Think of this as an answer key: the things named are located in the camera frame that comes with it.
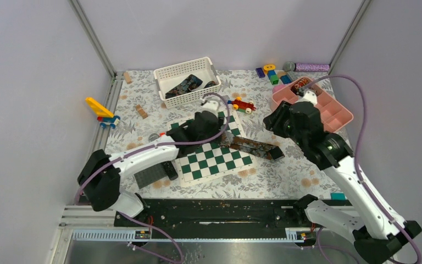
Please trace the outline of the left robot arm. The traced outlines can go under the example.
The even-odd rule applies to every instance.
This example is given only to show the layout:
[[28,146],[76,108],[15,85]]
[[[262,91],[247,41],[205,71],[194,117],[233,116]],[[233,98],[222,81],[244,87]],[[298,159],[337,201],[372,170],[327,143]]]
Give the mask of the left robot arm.
[[195,113],[191,121],[129,152],[114,155],[97,150],[90,155],[77,178],[80,186],[77,193],[85,195],[95,212],[111,208],[126,214],[135,226],[142,226],[148,221],[149,213],[137,195],[121,190],[121,178],[195,152],[219,138],[228,122],[228,118],[217,113],[201,111]]

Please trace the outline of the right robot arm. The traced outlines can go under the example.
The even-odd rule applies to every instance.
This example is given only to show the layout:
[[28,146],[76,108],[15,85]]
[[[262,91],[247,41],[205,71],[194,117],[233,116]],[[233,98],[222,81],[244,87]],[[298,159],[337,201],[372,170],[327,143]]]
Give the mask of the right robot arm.
[[347,196],[358,213],[353,217],[313,195],[293,206],[296,224],[318,224],[351,242],[367,263],[384,263],[407,244],[422,228],[406,221],[378,194],[360,169],[352,149],[344,139],[324,130],[320,111],[311,102],[283,101],[263,119],[266,130],[292,139],[304,156],[323,171]]

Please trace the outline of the brown floral tie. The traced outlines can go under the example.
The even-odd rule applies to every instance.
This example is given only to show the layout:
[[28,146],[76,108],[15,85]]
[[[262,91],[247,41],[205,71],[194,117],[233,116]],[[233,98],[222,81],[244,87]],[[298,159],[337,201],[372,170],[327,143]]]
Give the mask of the brown floral tie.
[[228,131],[220,137],[219,146],[245,152],[266,160],[278,161],[285,157],[281,148],[276,145],[235,136]]

